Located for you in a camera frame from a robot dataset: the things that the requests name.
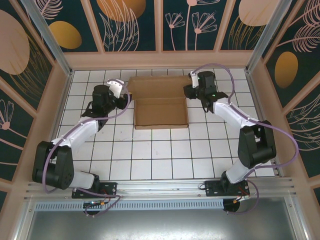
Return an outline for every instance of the white tiled floor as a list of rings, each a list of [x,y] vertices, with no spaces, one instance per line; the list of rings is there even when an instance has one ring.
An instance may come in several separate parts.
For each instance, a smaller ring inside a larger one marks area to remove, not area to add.
[[[219,91],[232,91],[223,69],[214,71]],[[59,135],[69,130],[92,100],[94,86],[111,78],[127,82],[131,76],[187,75],[192,69],[139,69],[76,71],[60,122]],[[256,109],[243,69],[230,69],[235,81],[233,103],[254,118]],[[239,132],[210,112],[199,100],[187,99],[189,128],[136,130],[134,101],[120,117],[73,152],[74,168],[98,174],[105,180],[160,180],[219,178],[238,159]],[[113,116],[120,110],[114,110]],[[258,169],[251,177],[274,176],[271,168]]]

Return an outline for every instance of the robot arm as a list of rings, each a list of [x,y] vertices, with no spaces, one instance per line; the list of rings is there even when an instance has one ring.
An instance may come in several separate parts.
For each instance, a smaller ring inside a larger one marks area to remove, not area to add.
[[[184,94],[189,99],[201,100],[203,110],[223,118],[235,131],[239,131],[238,157],[234,165],[221,176],[223,188],[243,181],[252,168],[268,162],[276,156],[276,146],[272,129],[264,128],[249,121],[254,119],[241,111],[228,96],[218,92],[215,74],[211,71],[191,72],[192,84],[184,87]]]
[[[42,183],[43,169],[50,150],[58,144],[46,172],[46,184],[62,190],[67,188],[90,189],[91,192],[99,191],[99,176],[83,171],[75,171],[72,152],[78,150],[81,145],[92,135],[99,132],[108,120],[95,120],[105,118],[115,108],[124,109],[130,101],[126,95],[120,97],[122,86],[110,81],[108,85],[97,85],[92,93],[92,101],[89,102],[85,112],[81,115],[76,125],[85,120],[92,119],[75,129],[71,134],[64,134],[51,142],[42,141],[36,149],[35,161],[32,172],[32,180]]]

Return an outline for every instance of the cardboard box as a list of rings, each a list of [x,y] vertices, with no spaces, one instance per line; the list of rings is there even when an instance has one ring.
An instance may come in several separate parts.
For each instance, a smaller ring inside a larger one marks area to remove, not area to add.
[[[182,129],[189,125],[184,86],[187,76],[131,77],[128,90],[134,103],[135,129]]]

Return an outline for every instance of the black mounting plate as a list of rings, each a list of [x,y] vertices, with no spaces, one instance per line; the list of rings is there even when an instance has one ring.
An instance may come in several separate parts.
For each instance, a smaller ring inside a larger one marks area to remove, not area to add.
[[[99,185],[99,193],[100,194],[106,194],[108,195],[116,195],[117,194],[117,183],[116,182],[100,182]],[[100,196],[95,196],[91,195],[88,193],[85,193],[80,190],[72,191],[72,196],[73,199],[104,199],[104,197]]]
[[[205,181],[204,188],[205,188],[205,194],[207,197],[241,196],[244,194],[241,190],[243,190],[247,195],[250,195],[248,182],[246,180],[240,181],[235,184],[230,184],[227,192],[225,192],[225,190],[223,189],[223,186],[220,180]]]

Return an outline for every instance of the dark teal wallpaper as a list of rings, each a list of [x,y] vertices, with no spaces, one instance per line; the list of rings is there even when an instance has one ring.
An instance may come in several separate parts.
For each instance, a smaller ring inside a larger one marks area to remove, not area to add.
[[[8,0],[0,4],[0,77],[38,108],[52,65]]]
[[[1,213],[2,206],[5,203],[6,196],[7,196],[7,193],[5,191],[0,191],[0,213]]]
[[[155,51],[154,0],[90,0],[106,52]]]
[[[221,50],[253,50],[276,4],[268,0],[236,0]]]
[[[63,52],[98,51],[80,0],[35,2]]]
[[[47,45],[46,41],[44,41],[41,33],[39,32],[38,28],[36,27],[36,25],[34,24],[34,21],[32,21],[32,19],[30,18],[29,14],[27,13],[27,10],[25,9],[24,5],[22,4],[22,2],[20,0],[17,0],[17,2],[20,4],[22,10],[24,11],[25,15],[28,17],[30,23],[32,24],[33,28],[36,30],[36,32],[38,33],[38,35],[41,37],[42,42],[44,43],[44,45],[46,46],[46,49],[48,49],[48,51],[50,52],[52,58],[54,60],[56,60],[56,57],[54,56],[54,54],[51,52],[49,46]]]
[[[320,206],[320,187],[313,189],[316,199],[318,200],[318,204]]]
[[[213,50],[225,6],[226,0],[164,0],[163,50]]]
[[[0,90],[1,179],[12,180],[33,120],[33,117]]]
[[[306,0],[266,67],[284,107],[320,71],[320,4]]]
[[[286,119],[309,178],[320,175],[320,84],[286,115]]]
[[[264,52],[263,52],[263,54],[262,54],[262,57],[263,57],[263,58],[264,58],[264,57],[266,56],[266,54],[268,53],[271,45],[274,43],[274,39],[275,39],[276,36],[279,34],[281,28],[283,27],[284,23],[286,22],[287,18],[289,17],[289,15],[290,15],[292,9],[294,8],[294,6],[296,5],[296,3],[297,3],[297,0],[292,0],[288,11],[287,11],[286,14],[284,15],[281,23],[279,24],[277,30],[276,30],[275,33],[274,33],[272,39],[270,40],[269,44],[268,44],[268,45],[266,46],[266,48],[265,48],[265,50],[264,50]]]

